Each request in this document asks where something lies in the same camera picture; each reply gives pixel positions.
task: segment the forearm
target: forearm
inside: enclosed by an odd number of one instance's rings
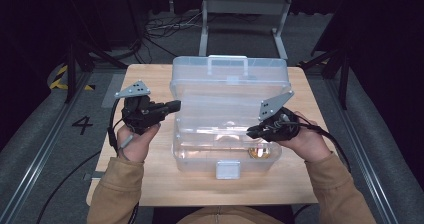
[[[307,162],[306,167],[320,205],[320,223],[375,223],[352,176],[334,153]]]
[[[142,163],[111,158],[97,185],[87,223],[128,223],[141,196]]]

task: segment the light wood surface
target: light wood surface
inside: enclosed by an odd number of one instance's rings
[[[300,111],[327,129],[302,69],[289,67],[289,81],[295,95],[285,107]],[[169,83],[172,65],[134,64],[125,76],[122,89],[141,79],[151,90],[152,101],[172,100]],[[119,102],[115,123],[121,118],[123,100]],[[215,173],[181,172],[172,154],[174,114],[162,122],[161,129],[150,144],[143,178],[142,206],[209,206],[209,205],[274,205],[316,203],[305,164],[293,151],[283,148],[281,158],[267,172],[242,172],[238,180],[217,180]],[[326,140],[331,150],[334,145]],[[96,171],[104,172],[113,148],[105,138]],[[87,204],[98,180],[93,180],[87,195]]]

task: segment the person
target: person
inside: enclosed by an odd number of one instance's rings
[[[118,144],[134,135],[117,158],[110,158],[107,171],[97,185],[87,216],[88,223],[128,223],[141,196],[141,186],[149,144],[160,124],[150,127],[143,135],[132,133],[123,126],[118,130]],[[363,195],[356,189],[353,178],[337,155],[332,153],[321,135],[302,127],[290,141],[278,141],[305,160],[311,184],[317,197],[320,223],[375,223]],[[249,207],[205,207],[182,218],[178,223],[282,223]]]

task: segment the plastic container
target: plastic container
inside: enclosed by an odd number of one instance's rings
[[[251,139],[246,130],[259,124],[262,100],[291,90],[284,60],[177,57],[170,89],[181,100],[173,141],[179,170],[232,179],[237,171],[266,171],[280,158],[277,143]]]

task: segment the person's left hand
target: person's left hand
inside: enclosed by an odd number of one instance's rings
[[[127,126],[122,126],[118,130],[118,148],[130,136],[133,135],[130,143],[118,151],[118,157],[128,159],[132,162],[144,162],[149,152],[149,144],[156,136],[160,128],[160,123],[146,129],[143,135],[138,135]]]

